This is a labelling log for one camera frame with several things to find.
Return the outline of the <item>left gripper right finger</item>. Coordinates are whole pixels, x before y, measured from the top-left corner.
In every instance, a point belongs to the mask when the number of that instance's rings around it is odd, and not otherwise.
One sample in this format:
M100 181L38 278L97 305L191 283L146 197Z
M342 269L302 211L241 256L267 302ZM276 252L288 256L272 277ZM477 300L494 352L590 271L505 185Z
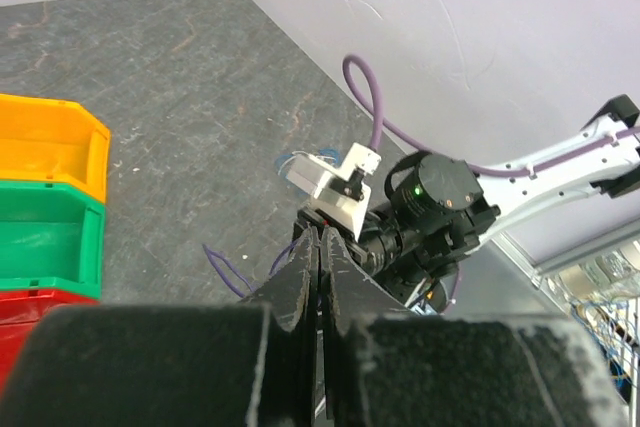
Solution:
M326 413L338 426L625 426L599 349L562 315L420 316L319 247Z

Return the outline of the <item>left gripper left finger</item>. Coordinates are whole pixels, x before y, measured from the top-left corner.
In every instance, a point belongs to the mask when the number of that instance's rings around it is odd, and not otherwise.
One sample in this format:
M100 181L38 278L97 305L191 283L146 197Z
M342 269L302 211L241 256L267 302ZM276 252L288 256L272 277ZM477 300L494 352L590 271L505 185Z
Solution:
M29 335L5 426L310 426L319 238L227 305L59 307Z

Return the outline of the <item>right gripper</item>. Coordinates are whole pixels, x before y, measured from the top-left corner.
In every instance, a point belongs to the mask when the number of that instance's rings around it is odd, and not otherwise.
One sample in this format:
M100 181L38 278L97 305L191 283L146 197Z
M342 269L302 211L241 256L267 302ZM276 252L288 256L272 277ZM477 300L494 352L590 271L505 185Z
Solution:
M352 260L387 292L395 292L400 277L394 266L400 256L399 227L391 208L373 208L365 214L358 239L323 212L301 208L293 226L292 239L297 240L305 228L315 227L319 236L333 228L342 238Z

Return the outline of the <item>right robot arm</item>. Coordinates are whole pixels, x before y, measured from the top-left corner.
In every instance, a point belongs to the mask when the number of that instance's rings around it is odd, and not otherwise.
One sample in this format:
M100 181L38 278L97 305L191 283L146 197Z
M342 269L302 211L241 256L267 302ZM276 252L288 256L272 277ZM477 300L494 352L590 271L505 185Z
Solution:
M339 166L299 154L286 174L308 195L296 227L335 228L381 288L407 307L421 307L461 260L510 227L598 193L617 198L635 191L638 122L631 98L614 97L576 136L499 171L418 150L389 171L378 206L365 182L378 154L354 144Z

